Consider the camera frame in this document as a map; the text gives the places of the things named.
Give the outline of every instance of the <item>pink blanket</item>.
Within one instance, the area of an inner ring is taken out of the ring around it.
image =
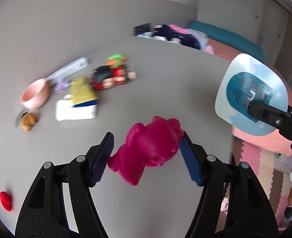
[[[208,44],[213,47],[215,56],[218,56],[228,61],[232,61],[237,55],[242,53],[239,50],[236,50],[213,39],[209,39]],[[267,65],[267,67],[274,71],[285,84],[288,93],[288,103],[290,106],[292,106],[292,91],[288,86],[287,82],[285,81],[283,76],[278,72],[278,70],[276,70],[274,67],[270,65]],[[242,132],[236,127],[232,127],[232,134],[242,140],[245,140],[263,149],[267,149],[280,154],[285,154],[287,156],[292,156],[292,150],[290,148],[291,141],[282,137],[278,133],[278,130],[275,130],[271,134],[265,136],[253,136],[245,132]]]

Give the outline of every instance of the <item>pink cup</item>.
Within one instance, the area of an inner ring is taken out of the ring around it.
[[[20,98],[20,103],[28,110],[41,107],[49,97],[49,86],[45,79],[32,83]]]

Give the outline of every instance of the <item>toy bear tail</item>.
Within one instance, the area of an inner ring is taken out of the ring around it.
[[[107,159],[107,165],[113,172],[118,172],[116,161],[117,161],[117,153],[115,153],[113,156]]]

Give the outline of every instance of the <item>teal headboard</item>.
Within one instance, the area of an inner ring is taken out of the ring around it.
[[[209,38],[219,41],[230,47],[233,47],[264,63],[262,49],[258,45],[241,37],[236,33],[230,32],[224,28],[218,28],[216,26],[202,23],[196,20],[192,21],[188,28],[201,31],[207,34]]]

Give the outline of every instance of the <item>magenta bear figurine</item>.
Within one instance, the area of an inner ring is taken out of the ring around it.
[[[130,185],[137,185],[145,166],[157,167],[169,161],[179,149],[183,138],[180,122],[155,116],[144,126],[135,123],[126,135],[126,143],[107,160],[109,168],[118,172]]]

